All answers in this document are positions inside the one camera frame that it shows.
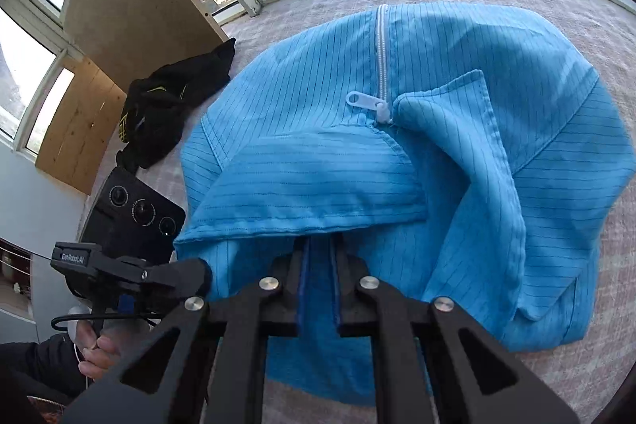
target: white zipper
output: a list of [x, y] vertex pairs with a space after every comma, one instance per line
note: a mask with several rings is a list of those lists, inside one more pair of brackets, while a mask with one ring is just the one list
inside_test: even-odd
[[378, 7], [378, 20], [375, 28], [376, 56], [378, 60], [378, 97], [388, 103], [387, 99], [387, 39], [386, 39], [386, 12], [388, 5]]
[[389, 110], [388, 65], [387, 65], [387, 39], [386, 39], [386, 13], [389, 5], [382, 4], [378, 7], [378, 16], [375, 26], [375, 48], [378, 67], [378, 95], [352, 91], [347, 94], [345, 101], [349, 106], [358, 106], [375, 111], [376, 122], [387, 124], [391, 121]]

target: zipper pull tab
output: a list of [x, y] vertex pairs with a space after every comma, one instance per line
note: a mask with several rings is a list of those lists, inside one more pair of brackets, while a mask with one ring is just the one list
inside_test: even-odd
[[384, 99], [375, 98], [362, 92], [352, 91], [347, 94], [347, 104], [375, 112], [375, 120], [387, 124], [391, 121], [389, 104]]

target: camera lens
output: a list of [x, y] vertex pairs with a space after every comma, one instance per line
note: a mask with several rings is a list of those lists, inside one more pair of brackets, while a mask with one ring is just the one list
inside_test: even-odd
[[110, 199], [116, 207], [123, 207], [128, 201], [128, 192], [122, 186], [115, 186], [111, 189]]
[[147, 227], [155, 219], [155, 206], [143, 198], [137, 200], [132, 206], [132, 218], [140, 225]]
[[164, 236], [174, 236], [177, 232], [177, 224], [172, 218], [166, 216], [159, 222], [159, 231]]

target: black cloth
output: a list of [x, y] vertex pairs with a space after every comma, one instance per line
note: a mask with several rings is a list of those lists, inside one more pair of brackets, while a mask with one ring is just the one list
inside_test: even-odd
[[42, 343], [0, 343], [0, 365], [12, 372], [27, 395], [65, 406], [86, 388], [67, 333], [55, 334]]
[[192, 110], [230, 81], [235, 42], [229, 39], [210, 53], [165, 65], [130, 84], [119, 124], [127, 145], [117, 154], [118, 166], [135, 174], [170, 153]]

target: zipper teeth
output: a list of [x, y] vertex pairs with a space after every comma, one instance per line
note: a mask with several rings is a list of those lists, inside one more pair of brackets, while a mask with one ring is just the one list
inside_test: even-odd
[[384, 17], [387, 4], [378, 8], [378, 26], [376, 28], [376, 44], [378, 47], [378, 97], [384, 101], [387, 99], [387, 42], [384, 35]]

